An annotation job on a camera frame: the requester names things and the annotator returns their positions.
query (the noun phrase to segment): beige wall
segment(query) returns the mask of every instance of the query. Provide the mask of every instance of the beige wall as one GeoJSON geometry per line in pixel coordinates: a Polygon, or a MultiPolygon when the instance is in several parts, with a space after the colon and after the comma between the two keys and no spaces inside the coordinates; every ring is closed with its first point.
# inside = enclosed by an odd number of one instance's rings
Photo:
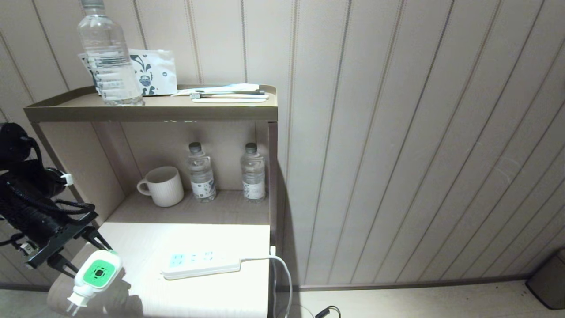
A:
{"type": "MultiPolygon", "coordinates": [[[[106,5],[130,48],[174,50],[179,83],[278,88],[294,283],[528,273],[565,244],[565,2],[106,5]]],[[[78,0],[0,2],[12,120],[91,85],[76,57],[82,16],[78,0]]],[[[10,280],[19,259],[0,252],[10,280]]]]}

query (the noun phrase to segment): floor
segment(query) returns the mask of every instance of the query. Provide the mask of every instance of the floor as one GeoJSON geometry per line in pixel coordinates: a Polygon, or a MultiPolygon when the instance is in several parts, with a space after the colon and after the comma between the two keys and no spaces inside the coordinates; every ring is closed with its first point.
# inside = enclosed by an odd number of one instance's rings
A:
{"type": "MultiPolygon", "coordinates": [[[[277,295],[281,310],[287,297],[285,293],[277,295]]],[[[0,318],[62,317],[47,308],[46,300],[47,293],[0,290],[0,318]]],[[[523,281],[419,289],[307,291],[295,295],[294,303],[291,318],[313,317],[328,305],[339,307],[344,318],[565,317],[565,311],[547,310],[523,281]]],[[[327,316],[334,317],[335,312],[327,316]]]]}

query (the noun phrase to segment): water bottle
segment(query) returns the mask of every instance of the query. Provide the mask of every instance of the water bottle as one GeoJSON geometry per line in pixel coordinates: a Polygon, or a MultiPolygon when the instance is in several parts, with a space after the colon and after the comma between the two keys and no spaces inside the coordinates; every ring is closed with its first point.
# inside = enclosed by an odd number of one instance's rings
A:
{"type": "Polygon", "coordinates": [[[86,17],[78,31],[104,104],[145,105],[120,25],[106,16],[103,0],[81,1],[86,17]]]}
{"type": "Polygon", "coordinates": [[[212,161],[202,151],[200,143],[190,143],[188,149],[190,150],[188,170],[192,194],[200,202],[211,202],[216,198],[212,161]]]}
{"type": "Polygon", "coordinates": [[[245,154],[241,157],[241,179],[244,185],[244,197],[253,203],[265,198],[265,159],[257,152],[257,144],[245,145],[245,154]]]}

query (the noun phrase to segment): baseboard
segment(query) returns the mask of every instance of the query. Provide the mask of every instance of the baseboard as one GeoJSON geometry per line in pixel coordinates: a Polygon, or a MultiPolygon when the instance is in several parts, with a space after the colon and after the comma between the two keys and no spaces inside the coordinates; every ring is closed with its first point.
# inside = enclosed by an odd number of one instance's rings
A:
{"type": "MultiPolygon", "coordinates": [[[[488,278],[470,278],[467,280],[450,280],[435,282],[418,282],[418,283],[381,283],[381,284],[343,284],[343,285],[293,285],[294,291],[323,291],[323,290],[368,290],[368,289],[402,289],[402,288],[424,288],[424,287],[444,287],[473,285],[482,283],[496,283],[507,281],[520,281],[530,278],[530,274],[488,277],[488,278]]],[[[277,286],[277,291],[286,292],[288,286],[277,286]]]]}
{"type": "Polygon", "coordinates": [[[49,288],[51,288],[51,286],[0,283],[0,289],[26,290],[26,291],[49,291],[49,288]]]}

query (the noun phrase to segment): trash can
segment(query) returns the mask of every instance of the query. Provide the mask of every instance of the trash can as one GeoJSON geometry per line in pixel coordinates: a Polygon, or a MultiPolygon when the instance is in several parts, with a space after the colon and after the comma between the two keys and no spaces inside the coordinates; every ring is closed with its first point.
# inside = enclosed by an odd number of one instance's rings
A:
{"type": "Polygon", "coordinates": [[[565,250],[555,253],[526,286],[545,307],[565,309],[565,250]]]}

